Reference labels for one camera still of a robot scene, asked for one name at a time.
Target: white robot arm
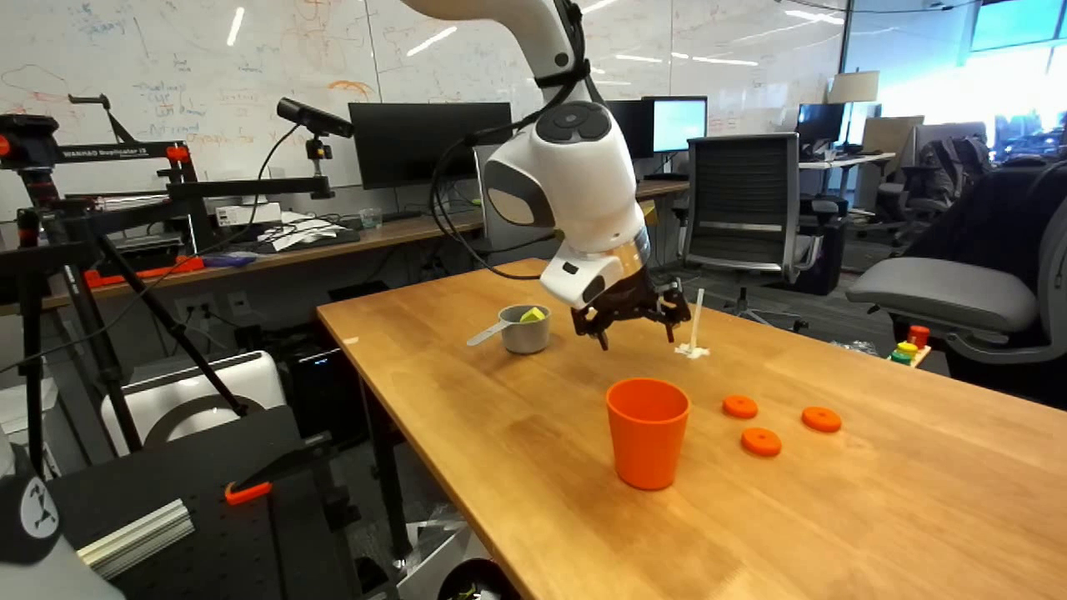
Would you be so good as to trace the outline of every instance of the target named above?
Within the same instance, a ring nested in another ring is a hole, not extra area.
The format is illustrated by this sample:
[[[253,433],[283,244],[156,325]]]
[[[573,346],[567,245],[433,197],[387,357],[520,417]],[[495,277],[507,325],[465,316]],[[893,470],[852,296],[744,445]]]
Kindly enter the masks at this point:
[[[578,334],[606,346],[614,320],[687,320],[682,291],[651,291],[647,228],[626,141],[592,78],[581,5],[572,0],[403,0],[442,21],[504,24],[548,105],[487,158],[485,188],[511,224],[558,225],[563,244],[541,282],[573,308]]]

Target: whiteboard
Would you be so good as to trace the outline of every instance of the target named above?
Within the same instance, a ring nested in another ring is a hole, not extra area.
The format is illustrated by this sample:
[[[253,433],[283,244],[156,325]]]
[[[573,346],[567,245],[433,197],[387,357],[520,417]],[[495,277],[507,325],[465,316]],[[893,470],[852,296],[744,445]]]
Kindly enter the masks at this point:
[[[256,175],[266,151],[292,128],[277,98],[293,96],[347,115],[373,98],[373,48],[363,0],[242,0],[245,24],[226,46],[235,0],[4,0],[0,112],[57,115],[60,144],[109,144],[105,105],[66,92],[107,92],[137,141],[186,141],[201,175]],[[305,133],[272,158],[275,175],[308,175]],[[353,144],[329,141],[349,182]],[[155,164],[60,165],[79,188],[143,188]]]

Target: orange plastic cup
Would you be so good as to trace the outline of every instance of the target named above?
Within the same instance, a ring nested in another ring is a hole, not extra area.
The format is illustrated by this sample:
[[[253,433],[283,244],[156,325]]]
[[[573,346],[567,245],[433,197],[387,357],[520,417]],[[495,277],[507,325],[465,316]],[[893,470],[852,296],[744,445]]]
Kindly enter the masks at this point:
[[[675,483],[691,396],[668,380],[622,380],[606,390],[614,474],[638,491]]]

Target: computer monitor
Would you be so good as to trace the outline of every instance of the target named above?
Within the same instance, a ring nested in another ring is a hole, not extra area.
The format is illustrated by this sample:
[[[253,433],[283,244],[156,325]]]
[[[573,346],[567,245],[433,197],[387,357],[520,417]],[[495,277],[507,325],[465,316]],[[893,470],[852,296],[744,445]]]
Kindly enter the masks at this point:
[[[707,137],[707,96],[643,96],[647,153],[687,153]]]
[[[797,111],[797,133],[801,133],[801,156],[814,156],[823,145],[842,141],[844,104],[801,104]]]
[[[643,104],[640,98],[605,98],[612,115],[622,123],[631,156],[647,156],[643,144]]]
[[[511,137],[511,104],[349,104],[349,121],[367,188],[432,182],[443,153],[477,128],[502,128],[481,144]],[[475,175],[475,153],[457,153],[446,175]]]

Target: orange disc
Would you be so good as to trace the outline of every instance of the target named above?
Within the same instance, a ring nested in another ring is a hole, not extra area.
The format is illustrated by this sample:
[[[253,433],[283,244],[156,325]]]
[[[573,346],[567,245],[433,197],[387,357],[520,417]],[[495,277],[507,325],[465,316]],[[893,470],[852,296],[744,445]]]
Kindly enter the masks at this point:
[[[725,412],[733,418],[755,418],[761,412],[761,404],[751,396],[728,396]]]
[[[756,455],[776,455],[782,452],[782,441],[775,430],[764,430],[764,426],[746,426],[741,433],[741,445],[756,452]]]
[[[842,430],[842,417],[829,405],[809,405],[801,412],[801,423],[809,423],[810,430],[822,430],[822,433],[839,433]]]

